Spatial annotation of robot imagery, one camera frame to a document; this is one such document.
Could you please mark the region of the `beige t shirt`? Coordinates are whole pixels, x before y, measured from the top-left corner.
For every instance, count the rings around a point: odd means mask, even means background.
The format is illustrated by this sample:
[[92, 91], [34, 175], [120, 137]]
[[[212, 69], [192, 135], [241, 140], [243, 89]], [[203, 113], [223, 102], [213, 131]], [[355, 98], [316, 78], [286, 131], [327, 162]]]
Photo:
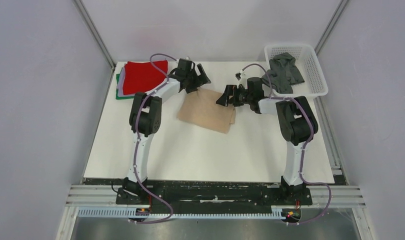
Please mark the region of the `beige t shirt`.
[[200, 88], [185, 95], [177, 118], [208, 130], [227, 134], [231, 125], [236, 122], [236, 110], [232, 105], [216, 104], [221, 93]]

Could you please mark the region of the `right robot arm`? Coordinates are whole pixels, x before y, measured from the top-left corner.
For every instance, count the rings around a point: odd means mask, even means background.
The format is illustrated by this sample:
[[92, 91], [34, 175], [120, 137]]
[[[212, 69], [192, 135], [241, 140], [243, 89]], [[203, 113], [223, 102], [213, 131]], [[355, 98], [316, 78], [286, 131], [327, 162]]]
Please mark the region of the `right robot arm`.
[[227, 107], [249, 105], [257, 114], [277, 115], [280, 133], [286, 141], [286, 165], [281, 176], [279, 198], [294, 203], [304, 195], [307, 182], [303, 179], [304, 156], [308, 143], [318, 132], [318, 123], [305, 96], [265, 96], [260, 77], [247, 79], [247, 86], [227, 85], [216, 104]]

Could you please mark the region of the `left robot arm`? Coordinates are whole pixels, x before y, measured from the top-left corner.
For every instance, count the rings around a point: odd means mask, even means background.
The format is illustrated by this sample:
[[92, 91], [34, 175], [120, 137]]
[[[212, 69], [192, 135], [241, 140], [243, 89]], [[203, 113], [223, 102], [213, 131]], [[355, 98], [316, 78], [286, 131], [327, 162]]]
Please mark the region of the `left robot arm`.
[[137, 92], [131, 107], [129, 125], [133, 132], [135, 150], [122, 188], [136, 204], [143, 203], [148, 197], [145, 186], [148, 179], [149, 151], [154, 135], [161, 127], [163, 104], [183, 90], [189, 94], [211, 83], [203, 66], [189, 59], [176, 59], [176, 67], [172, 71], [160, 69], [153, 61], [149, 63], [161, 73], [164, 80], [147, 92]]

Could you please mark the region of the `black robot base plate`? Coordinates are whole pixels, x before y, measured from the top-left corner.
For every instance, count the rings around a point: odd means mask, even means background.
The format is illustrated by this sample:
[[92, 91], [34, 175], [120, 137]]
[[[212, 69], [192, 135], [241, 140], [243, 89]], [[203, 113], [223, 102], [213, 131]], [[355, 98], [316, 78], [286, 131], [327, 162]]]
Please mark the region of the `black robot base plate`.
[[272, 206], [302, 207], [315, 203], [315, 187], [290, 188], [281, 183], [86, 178], [88, 186], [109, 186], [115, 205], [136, 206], [148, 215], [268, 214]]

